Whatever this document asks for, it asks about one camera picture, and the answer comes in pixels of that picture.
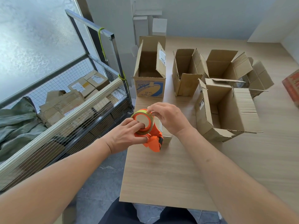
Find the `person's leg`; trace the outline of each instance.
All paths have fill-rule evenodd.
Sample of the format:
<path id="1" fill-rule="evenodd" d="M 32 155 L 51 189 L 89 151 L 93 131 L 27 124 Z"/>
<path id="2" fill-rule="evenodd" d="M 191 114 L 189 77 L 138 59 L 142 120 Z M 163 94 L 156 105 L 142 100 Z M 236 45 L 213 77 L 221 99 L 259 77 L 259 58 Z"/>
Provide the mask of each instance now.
<path id="1" fill-rule="evenodd" d="M 141 224 L 132 203 L 120 202 L 117 198 L 104 214 L 99 224 Z"/>
<path id="2" fill-rule="evenodd" d="M 197 224 L 186 208 L 165 207 L 155 224 Z"/>

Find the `white wall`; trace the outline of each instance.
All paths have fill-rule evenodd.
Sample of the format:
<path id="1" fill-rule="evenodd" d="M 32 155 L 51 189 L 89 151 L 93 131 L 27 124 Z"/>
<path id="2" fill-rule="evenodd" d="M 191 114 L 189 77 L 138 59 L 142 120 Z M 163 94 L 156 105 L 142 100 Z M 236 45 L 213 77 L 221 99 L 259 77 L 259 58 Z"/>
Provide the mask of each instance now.
<path id="1" fill-rule="evenodd" d="M 131 84 L 131 76 L 134 74 L 136 57 L 131 53 L 131 47 L 135 45 L 133 28 L 132 7 L 130 0 L 86 0 L 92 18 L 96 24 L 114 33 L 122 68 Z M 109 41 L 101 37 L 103 47 L 108 56 L 109 65 L 114 69 L 114 59 Z"/>
<path id="2" fill-rule="evenodd" d="M 277 0 L 248 42 L 281 42 L 299 23 L 299 0 Z"/>
<path id="3" fill-rule="evenodd" d="M 281 44 L 299 63 L 299 24 L 282 40 Z"/>
<path id="4" fill-rule="evenodd" d="M 162 10 L 167 35 L 248 39 L 275 0 L 131 0 Z"/>

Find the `orange tape dispenser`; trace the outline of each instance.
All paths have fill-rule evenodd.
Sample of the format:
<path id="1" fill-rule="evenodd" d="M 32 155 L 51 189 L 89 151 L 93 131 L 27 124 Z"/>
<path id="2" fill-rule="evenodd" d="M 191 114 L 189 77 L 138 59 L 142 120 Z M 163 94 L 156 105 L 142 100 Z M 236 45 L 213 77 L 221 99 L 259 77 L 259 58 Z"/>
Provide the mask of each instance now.
<path id="1" fill-rule="evenodd" d="M 154 152 L 160 152 L 161 145 L 163 144 L 162 133 L 158 130 L 155 125 L 154 117 L 147 113 L 147 109 L 140 109 L 135 112 L 131 118 L 136 120 L 138 115 L 144 115 L 148 118 L 149 124 L 144 129 L 140 129 L 135 133 L 136 137 L 147 137 L 147 143 L 143 145 L 149 147 Z"/>

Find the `shiny floor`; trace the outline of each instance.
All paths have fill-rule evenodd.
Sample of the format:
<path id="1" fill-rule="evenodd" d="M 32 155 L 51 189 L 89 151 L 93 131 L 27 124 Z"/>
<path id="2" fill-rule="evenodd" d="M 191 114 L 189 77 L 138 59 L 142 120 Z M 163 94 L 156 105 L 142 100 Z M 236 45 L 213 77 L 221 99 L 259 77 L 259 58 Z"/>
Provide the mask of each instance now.
<path id="1" fill-rule="evenodd" d="M 126 151 L 111 155 L 95 170 L 77 194 L 77 224 L 98 224 L 111 203 L 120 195 Z M 134 204 L 141 222 L 159 219 L 163 207 Z M 224 224 L 217 212 L 189 210 L 200 224 Z"/>

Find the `table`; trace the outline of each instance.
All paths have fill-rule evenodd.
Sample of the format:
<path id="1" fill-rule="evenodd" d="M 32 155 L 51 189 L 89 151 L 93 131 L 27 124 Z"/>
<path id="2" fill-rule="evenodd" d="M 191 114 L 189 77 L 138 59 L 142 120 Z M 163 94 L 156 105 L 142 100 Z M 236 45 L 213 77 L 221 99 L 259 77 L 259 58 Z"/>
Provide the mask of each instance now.
<path id="1" fill-rule="evenodd" d="M 213 144 L 250 176 L 299 212 L 299 110 L 281 81 L 299 68 L 281 44 L 247 43 L 241 40 L 167 37 L 166 88 L 164 98 L 141 98 L 135 109 L 158 102 L 177 105 L 196 127 L 191 97 L 175 97 L 172 82 L 172 51 L 197 48 L 207 59 L 211 49 L 246 52 L 261 60 L 275 83 L 254 98 L 263 133 L 244 133 L 225 143 Z M 143 145 L 129 147 L 120 201 L 217 211 L 199 172 L 179 140 L 154 153 Z"/>

